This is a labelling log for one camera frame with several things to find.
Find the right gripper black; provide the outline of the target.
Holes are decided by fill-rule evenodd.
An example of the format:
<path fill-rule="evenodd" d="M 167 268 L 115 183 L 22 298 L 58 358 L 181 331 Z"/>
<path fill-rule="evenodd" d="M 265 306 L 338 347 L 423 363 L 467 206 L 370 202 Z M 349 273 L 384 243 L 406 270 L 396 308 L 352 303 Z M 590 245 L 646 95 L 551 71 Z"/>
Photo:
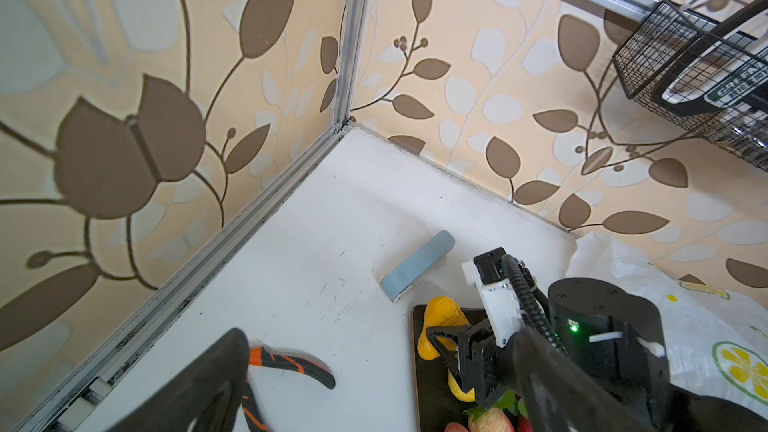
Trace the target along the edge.
<path fill-rule="evenodd" d="M 536 431 L 670 429 L 666 344 L 649 300 L 592 278 L 543 293 L 502 248 L 476 257 L 470 275 L 490 295 L 484 319 L 427 329 L 464 391 L 492 406 L 512 389 Z"/>

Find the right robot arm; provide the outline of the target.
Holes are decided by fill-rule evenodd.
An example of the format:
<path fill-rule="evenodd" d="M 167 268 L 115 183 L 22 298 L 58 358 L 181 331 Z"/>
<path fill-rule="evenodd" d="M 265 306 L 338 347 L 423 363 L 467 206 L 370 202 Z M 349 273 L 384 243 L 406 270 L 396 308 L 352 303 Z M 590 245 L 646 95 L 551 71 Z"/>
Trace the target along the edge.
<path fill-rule="evenodd" d="M 416 347 L 441 360 L 468 426 L 498 419 L 509 431 L 763 431 L 732 401 L 670 379 L 671 336 L 650 300 L 596 278 L 538 288 L 524 263 L 497 248 L 475 257 L 469 280 L 485 316 L 453 300 L 424 309 Z"/>

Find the yellow fake pear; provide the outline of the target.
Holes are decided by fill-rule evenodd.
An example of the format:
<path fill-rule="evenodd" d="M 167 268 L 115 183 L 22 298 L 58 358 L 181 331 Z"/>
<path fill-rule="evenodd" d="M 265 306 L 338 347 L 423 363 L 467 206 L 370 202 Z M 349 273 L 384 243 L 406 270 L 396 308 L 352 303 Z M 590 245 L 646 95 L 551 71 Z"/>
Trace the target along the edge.
<path fill-rule="evenodd" d="M 417 342 L 417 353 L 426 361 L 439 357 L 436 348 L 427 338 L 427 329 L 431 327 L 466 326 L 469 320 L 461 307 L 450 297 L 440 296 L 432 299 L 426 306 L 422 331 Z"/>

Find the red yellow fake apple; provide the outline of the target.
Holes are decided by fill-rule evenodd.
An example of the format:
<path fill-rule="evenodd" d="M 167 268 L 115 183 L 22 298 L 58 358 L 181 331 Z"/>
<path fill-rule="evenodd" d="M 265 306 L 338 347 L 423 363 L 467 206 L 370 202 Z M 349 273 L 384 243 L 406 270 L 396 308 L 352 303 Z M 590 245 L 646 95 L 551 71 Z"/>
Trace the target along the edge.
<path fill-rule="evenodd" d="M 470 432 L 514 432 L 514 426 L 507 415 L 498 408 L 490 408 L 468 420 Z"/>

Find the pink fake peach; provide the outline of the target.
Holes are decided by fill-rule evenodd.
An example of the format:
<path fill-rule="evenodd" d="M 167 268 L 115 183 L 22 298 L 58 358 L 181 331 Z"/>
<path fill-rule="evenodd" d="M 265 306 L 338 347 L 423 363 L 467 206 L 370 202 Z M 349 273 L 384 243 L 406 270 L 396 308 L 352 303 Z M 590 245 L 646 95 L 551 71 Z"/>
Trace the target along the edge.
<path fill-rule="evenodd" d="M 450 422 L 445 426 L 444 432 L 469 432 L 469 430 L 460 423 Z"/>

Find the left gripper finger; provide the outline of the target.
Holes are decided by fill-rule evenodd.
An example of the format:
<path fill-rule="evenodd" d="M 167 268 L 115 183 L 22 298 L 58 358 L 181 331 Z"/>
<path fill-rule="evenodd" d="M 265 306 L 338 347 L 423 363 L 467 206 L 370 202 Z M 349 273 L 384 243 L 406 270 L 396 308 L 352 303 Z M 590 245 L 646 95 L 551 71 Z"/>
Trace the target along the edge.
<path fill-rule="evenodd" d="M 226 332 L 113 431 L 231 431 L 246 389 L 245 333 Z"/>

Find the white plastic bag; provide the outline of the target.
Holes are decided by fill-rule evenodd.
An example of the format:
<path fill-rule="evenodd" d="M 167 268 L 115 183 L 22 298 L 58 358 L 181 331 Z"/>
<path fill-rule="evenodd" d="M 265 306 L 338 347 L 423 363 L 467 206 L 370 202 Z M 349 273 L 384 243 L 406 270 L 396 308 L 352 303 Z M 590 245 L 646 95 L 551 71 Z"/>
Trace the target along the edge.
<path fill-rule="evenodd" d="M 674 280 L 603 233 L 577 240 L 566 275 L 605 280 L 659 309 L 674 385 L 767 415 L 767 310 L 756 301 Z"/>

